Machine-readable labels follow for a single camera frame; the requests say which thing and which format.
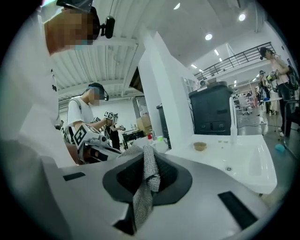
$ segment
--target white sink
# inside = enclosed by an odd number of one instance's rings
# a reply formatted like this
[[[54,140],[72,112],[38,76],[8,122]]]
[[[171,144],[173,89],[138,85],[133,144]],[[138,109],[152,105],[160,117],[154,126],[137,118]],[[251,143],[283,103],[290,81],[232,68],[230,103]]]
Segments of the white sink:
[[[204,151],[196,151],[193,143],[207,143]],[[230,136],[192,135],[186,144],[166,154],[213,166],[227,173],[249,189],[271,193],[277,185],[276,173],[269,149],[262,135]]]

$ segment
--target metal railing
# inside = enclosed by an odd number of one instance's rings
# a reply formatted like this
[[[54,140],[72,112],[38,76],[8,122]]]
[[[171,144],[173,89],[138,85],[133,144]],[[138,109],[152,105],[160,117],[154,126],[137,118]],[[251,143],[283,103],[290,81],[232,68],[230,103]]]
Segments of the metal railing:
[[[272,47],[271,42],[261,44],[258,46],[255,46],[253,48],[250,48],[246,51],[240,52],[232,57],[224,59],[222,62],[216,63],[212,65],[211,67],[208,67],[207,69],[203,70],[202,72],[196,74],[196,78],[198,80],[205,80],[207,78],[213,77],[216,74],[222,73],[224,71],[227,71],[231,68],[237,67],[239,65],[242,65],[244,63],[254,61],[259,59],[261,56],[259,49],[261,47],[267,47],[271,49],[273,52],[275,52],[274,48]]]

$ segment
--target gray towel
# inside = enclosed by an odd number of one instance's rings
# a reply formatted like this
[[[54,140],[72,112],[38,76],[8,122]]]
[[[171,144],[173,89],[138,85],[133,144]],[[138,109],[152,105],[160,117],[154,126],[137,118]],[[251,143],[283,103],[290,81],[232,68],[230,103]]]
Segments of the gray towel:
[[[152,212],[153,198],[151,191],[158,192],[160,184],[158,166],[154,158],[153,148],[149,145],[144,146],[143,149],[132,146],[120,155],[120,157],[122,157],[142,151],[144,152],[143,178],[141,185],[133,196],[133,209],[137,230],[143,225]]]

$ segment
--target small bowl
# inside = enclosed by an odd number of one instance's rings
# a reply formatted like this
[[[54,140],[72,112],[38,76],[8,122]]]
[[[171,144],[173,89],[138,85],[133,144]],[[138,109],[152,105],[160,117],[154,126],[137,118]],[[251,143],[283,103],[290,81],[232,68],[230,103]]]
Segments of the small bowl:
[[[206,143],[204,143],[204,142],[195,142],[194,143],[194,148],[197,151],[203,151],[204,149],[206,149]]]

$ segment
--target teal object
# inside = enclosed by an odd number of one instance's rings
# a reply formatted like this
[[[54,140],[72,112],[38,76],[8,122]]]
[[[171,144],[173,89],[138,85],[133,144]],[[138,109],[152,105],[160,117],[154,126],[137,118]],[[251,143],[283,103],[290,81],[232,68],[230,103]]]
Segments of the teal object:
[[[275,149],[276,149],[277,151],[280,151],[280,152],[284,152],[284,151],[285,151],[285,147],[284,147],[283,145],[281,145],[281,144],[277,144],[277,145],[275,146]]]

